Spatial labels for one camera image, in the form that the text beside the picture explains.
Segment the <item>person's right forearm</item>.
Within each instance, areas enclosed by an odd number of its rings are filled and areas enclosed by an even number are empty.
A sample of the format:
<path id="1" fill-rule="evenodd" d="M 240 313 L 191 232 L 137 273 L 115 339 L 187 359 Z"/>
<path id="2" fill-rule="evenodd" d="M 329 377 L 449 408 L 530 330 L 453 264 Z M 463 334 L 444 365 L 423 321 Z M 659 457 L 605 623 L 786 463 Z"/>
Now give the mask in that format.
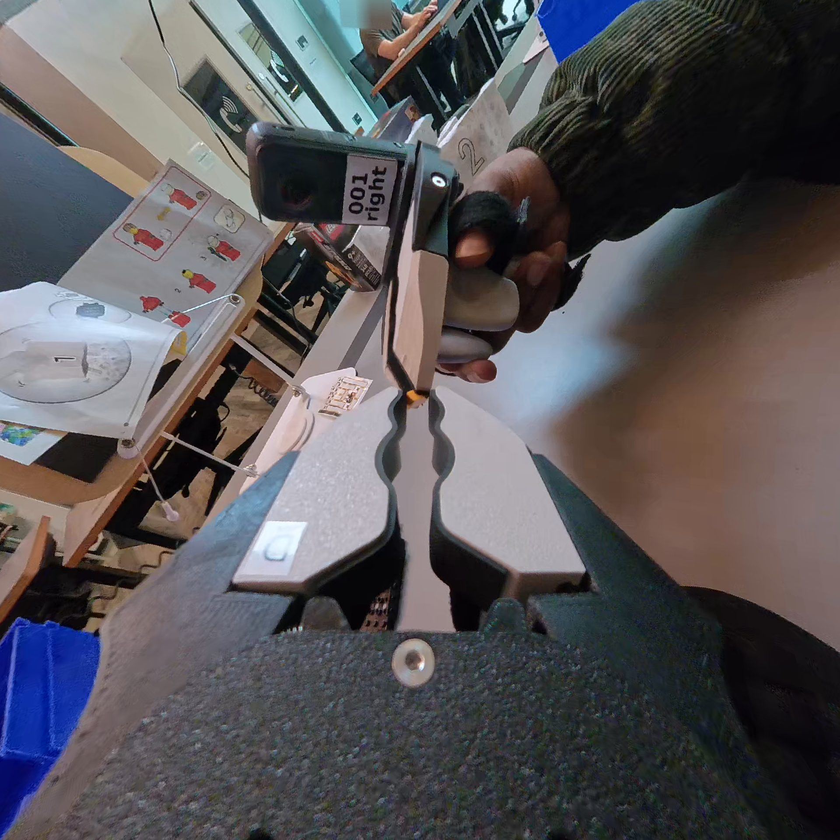
<path id="1" fill-rule="evenodd" d="M 636 3 L 559 64 L 511 147 L 548 167 L 572 259 L 746 176 L 836 186 L 839 3 Z"/>

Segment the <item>blue plastic bin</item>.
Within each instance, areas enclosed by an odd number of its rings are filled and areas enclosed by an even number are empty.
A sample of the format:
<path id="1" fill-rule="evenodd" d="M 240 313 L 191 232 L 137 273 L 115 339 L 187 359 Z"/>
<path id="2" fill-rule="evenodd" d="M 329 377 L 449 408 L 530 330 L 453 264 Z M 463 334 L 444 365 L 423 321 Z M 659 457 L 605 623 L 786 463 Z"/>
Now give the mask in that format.
<path id="1" fill-rule="evenodd" d="M 558 63 L 600 34 L 636 1 L 541 1 L 536 15 Z"/>
<path id="2" fill-rule="evenodd" d="M 1 643 L 1 835 L 67 747 L 97 676 L 99 637 L 16 618 Z"/>

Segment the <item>sticker sheet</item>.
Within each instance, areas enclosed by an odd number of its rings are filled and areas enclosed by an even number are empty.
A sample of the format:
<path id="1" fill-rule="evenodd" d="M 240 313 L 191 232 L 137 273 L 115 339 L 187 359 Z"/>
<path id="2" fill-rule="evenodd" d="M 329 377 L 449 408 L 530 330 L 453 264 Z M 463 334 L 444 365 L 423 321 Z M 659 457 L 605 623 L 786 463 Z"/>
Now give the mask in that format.
<path id="1" fill-rule="evenodd" d="M 332 385 L 317 414 L 337 419 L 351 413 L 364 399 L 372 380 L 358 375 L 342 375 Z"/>

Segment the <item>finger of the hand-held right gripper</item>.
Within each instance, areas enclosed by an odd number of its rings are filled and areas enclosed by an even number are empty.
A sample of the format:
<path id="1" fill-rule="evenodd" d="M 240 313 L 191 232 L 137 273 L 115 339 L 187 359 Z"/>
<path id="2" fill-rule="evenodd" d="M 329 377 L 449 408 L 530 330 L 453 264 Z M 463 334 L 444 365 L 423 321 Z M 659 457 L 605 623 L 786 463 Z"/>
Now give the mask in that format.
<path id="1" fill-rule="evenodd" d="M 404 237 L 392 295 L 392 375 L 406 394 L 431 392 L 444 325 L 449 264 Z"/>
<path id="2" fill-rule="evenodd" d="M 402 282 L 391 280 L 382 320 L 382 361 L 386 378 L 401 391 L 415 390 L 414 327 Z"/>

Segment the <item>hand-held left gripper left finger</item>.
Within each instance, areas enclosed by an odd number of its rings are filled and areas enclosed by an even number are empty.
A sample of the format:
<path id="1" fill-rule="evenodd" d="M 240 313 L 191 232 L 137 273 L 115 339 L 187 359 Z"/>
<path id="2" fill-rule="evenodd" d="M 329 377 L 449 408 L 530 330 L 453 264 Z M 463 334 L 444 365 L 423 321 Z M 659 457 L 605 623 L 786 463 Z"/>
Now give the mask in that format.
<path id="1" fill-rule="evenodd" d="M 232 578 L 240 592 L 332 599 L 364 627 L 403 579 L 393 480 L 403 392 L 390 386 L 277 464 L 286 475 Z"/>

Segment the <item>white paper parts bag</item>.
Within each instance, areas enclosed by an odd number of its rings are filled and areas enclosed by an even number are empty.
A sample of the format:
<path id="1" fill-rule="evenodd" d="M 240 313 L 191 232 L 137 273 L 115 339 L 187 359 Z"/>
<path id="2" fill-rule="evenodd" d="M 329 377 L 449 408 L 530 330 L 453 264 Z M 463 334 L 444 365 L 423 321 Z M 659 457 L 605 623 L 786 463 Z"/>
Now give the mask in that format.
<path id="1" fill-rule="evenodd" d="M 461 184 L 469 187 L 489 163 L 507 152 L 512 134 L 508 107 L 490 79 L 468 108 L 444 126 L 437 147 L 442 160 L 456 169 Z"/>

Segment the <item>toy instruction booklet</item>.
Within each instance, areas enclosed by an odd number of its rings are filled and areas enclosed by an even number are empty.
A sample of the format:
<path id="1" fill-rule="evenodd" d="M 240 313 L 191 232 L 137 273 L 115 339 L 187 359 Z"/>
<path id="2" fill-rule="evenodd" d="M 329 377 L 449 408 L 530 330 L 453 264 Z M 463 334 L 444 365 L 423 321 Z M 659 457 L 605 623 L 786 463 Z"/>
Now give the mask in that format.
<path id="1" fill-rule="evenodd" d="M 272 239 L 168 162 L 57 283 L 2 291 L 2 456 L 30 466 L 70 434 L 132 437 L 167 359 L 226 328 Z"/>

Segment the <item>black toy set box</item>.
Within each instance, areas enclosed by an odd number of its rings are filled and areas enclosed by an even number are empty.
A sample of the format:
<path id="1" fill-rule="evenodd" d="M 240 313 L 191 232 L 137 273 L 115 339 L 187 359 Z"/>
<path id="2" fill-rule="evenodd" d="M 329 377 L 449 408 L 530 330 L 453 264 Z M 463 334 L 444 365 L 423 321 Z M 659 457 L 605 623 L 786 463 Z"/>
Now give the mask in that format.
<path id="1" fill-rule="evenodd" d="M 422 117 L 413 97 L 405 97 L 389 108 L 364 137 L 405 143 L 414 123 Z M 328 271 L 351 288 L 374 291 L 380 286 L 390 237 L 387 227 L 298 224 L 292 232 Z"/>

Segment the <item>dark wall sign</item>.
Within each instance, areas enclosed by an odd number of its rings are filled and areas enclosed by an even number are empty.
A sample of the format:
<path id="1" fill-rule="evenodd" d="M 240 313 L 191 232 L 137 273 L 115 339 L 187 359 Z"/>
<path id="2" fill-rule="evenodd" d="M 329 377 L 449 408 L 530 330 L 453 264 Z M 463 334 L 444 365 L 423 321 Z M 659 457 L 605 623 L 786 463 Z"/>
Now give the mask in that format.
<path id="1" fill-rule="evenodd" d="M 204 58 L 183 88 L 220 132 L 245 153 L 247 134 L 257 117 L 214 65 Z"/>

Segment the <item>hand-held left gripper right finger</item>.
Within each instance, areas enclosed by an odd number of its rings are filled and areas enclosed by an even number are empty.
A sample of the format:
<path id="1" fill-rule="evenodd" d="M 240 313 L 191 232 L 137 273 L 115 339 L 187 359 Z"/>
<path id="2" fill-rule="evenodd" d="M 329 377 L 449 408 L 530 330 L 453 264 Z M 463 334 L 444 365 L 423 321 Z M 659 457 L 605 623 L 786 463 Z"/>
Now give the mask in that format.
<path id="1" fill-rule="evenodd" d="M 455 628 L 478 628 L 493 603 L 587 592 L 587 570 L 531 450 L 509 426 L 438 387 L 428 401 L 436 480 L 433 572 Z"/>

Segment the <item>person's right hand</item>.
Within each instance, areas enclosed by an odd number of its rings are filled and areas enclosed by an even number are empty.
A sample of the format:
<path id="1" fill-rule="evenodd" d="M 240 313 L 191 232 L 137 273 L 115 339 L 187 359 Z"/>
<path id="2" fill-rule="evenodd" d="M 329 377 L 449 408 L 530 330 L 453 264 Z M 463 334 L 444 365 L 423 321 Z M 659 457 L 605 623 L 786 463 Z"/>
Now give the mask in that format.
<path id="1" fill-rule="evenodd" d="M 513 328 L 492 332 L 485 339 L 493 348 L 492 355 L 507 344 L 513 333 L 537 330 L 553 311 L 564 285 L 571 214 L 548 167 L 525 148 L 514 149 L 491 162 L 473 181 L 470 192 L 497 193 L 512 207 L 529 199 L 527 250 L 512 273 L 519 289 L 519 316 Z M 455 263 L 464 270 L 483 266 L 494 249 L 493 241 L 483 231 L 470 230 L 455 248 Z M 492 360 L 473 360 L 438 363 L 437 372 L 484 384 L 496 378 L 497 367 Z"/>

